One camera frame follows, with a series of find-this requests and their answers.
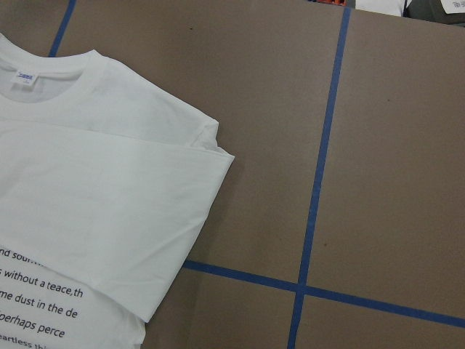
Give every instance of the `crew neck collar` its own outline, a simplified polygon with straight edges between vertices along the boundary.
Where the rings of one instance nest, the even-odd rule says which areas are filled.
[[[15,46],[0,33],[0,59],[13,68],[42,74],[80,72],[80,76],[65,91],[48,100],[25,103],[11,100],[0,94],[1,109],[12,119],[56,113],[58,110],[77,103],[84,95],[92,92],[100,80],[107,58],[95,50],[68,57],[39,57]]]

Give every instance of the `black object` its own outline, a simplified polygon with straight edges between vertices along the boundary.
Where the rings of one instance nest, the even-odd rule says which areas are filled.
[[[442,7],[441,0],[412,0],[405,11],[405,16],[417,20],[452,24],[465,27],[465,13],[447,14]]]

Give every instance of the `blue grid line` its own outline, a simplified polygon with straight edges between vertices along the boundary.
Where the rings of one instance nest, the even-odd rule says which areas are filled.
[[[317,221],[318,204],[320,203],[320,192],[323,183],[323,174],[325,171],[326,156],[328,154],[329,137],[331,125],[333,122],[334,108],[336,106],[337,89],[339,77],[341,75],[342,56],[347,37],[347,29],[350,21],[350,9],[344,8],[339,31],[339,39],[334,58],[333,75],[328,93],[328,104],[326,105],[325,121],[323,122],[323,132],[320,141],[320,150],[318,151],[317,167],[315,170],[315,179],[313,180],[312,198],[310,199],[310,209],[307,221],[307,231],[305,232],[304,248],[299,269],[299,282],[294,300],[294,310],[289,329],[288,349],[296,346],[297,331],[299,330],[300,319],[302,317],[302,308],[304,306],[305,287],[307,286],[307,277],[310,269],[310,257],[312,254],[313,235],[315,233],[315,224]]]
[[[76,0],[70,0],[68,2],[68,8],[66,9],[65,15],[61,21],[60,27],[58,28],[57,35],[53,41],[52,48],[50,49],[49,57],[56,57],[58,48],[60,47],[63,35],[65,35],[66,28],[73,14],[74,7],[76,6]]]
[[[297,292],[298,284],[289,281],[283,281],[276,278],[269,278],[257,274],[246,273],[244,271],[223,268],[216,265],[210,265],[202,262],[195,262],[186,260],[183,268],[195,270],[211,275],[222,276],[234,280],[245,281],[251,284],[258,284],[262,286],[272,287],[275,289],[282,289],[283,291]],[[305,286],[304,294],[324,300],[331,300],[344,304],[356,305],[372,310],[378,310],[385,313],[393,313],[401,316],[408,316],[418,320],[425,320],[436,322],[439,324],[465,328],[465,318],[457,318],[455,316],[443,315],[433,313],[426,310],[409,308],[402,305],[396,305],[388,302],[381,302],[378,300],[370,300],[368,298],[352,296],[350,294],[329,291],[327,289],[319,289],[317,287]]]

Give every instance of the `blue tape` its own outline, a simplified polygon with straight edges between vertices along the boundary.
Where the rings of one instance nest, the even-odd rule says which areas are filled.
[[[235,280],[247,281],[253,284],[273,287],[275,289],[283,289],[286,291],[295,292],[297,288],[297,285],[292,282],[278,280],[276,278],[268,278],[266,276],[260,276],[256,274],[250,274],[244,271],[217,267],[215,265],[194,262],[192,260],[186,260],[184,262],[183,267],[191,270],[202,271],[208,274],[224,276],[226,278],[234,278]]]
[[[418,318],[421,320],[437,322],[439,324],[465,328],[465,319],[456,318],[454,316],[432,313],[425,310],[403,307],[401,305],[386,302],[379,302],[378,300],[369,300],[367,298],[351,296],[348,294],[328,291],[325,289],[318,289],[316,287],[310,286],[307,286],[305,293],[313,297],[323,298],[325,300],[333,300],[345,304],[358,305],[359,307],[380,310],[386,313],[409,316],[411,318]]]
[[[323,173],[325,171],[326,156],[328,154],[329,137],[331,134],[334,108],[336,106],[337,89],[339,85],[339,77],[341,75],[342,57],[344,55],[349,20],[350,9],[346,7],[344,8],[344,12],[342,14],[339,40],[336,48],[336,56],[334,58],[333,75],[331,77],[331,84],[329,87],[328,104],[326,105],[325,121],[323,122],[320,150],[318,151],[317,167],[315,170],[315,178],[313,180],[312,198],[310,199],[310,209],[307,220],[307,230],[305,232],[304,248],[302,251],[302,259],[299,269],[298,288],[296,292],[296,299],[294,300],[291,327],[289,329],[288,349],[293,349],[296,346],[297,331],[299,330],[300,319],[302,317],[302,306],[304,303],[305,287],[307,285],[307,277],[310,269],[313,236],[315,233],[318,205],[320,203],[320,192],[323,183]]]
[[[68,8],[66,9],[65,15],[61,21],[60,27],[58,28],[57,35],[53,41],[52,48],[50,49],[49,57],[56,57],[58,48],[60,47],[63,35],[65,35],[66,28],[73,14],[74,7],[76,6],[76,0],[70,0],[68,2]]]

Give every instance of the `clothing tag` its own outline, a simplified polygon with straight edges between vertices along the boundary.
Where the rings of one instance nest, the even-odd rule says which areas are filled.
[[[441,0],[442,7],[447,14],[465,13],[464,0]]]
[[[38,74],[32,73],[30,71],[17,71],[11,82],[16,84],[22,84],[27,86],[32,86],[37,79]]]

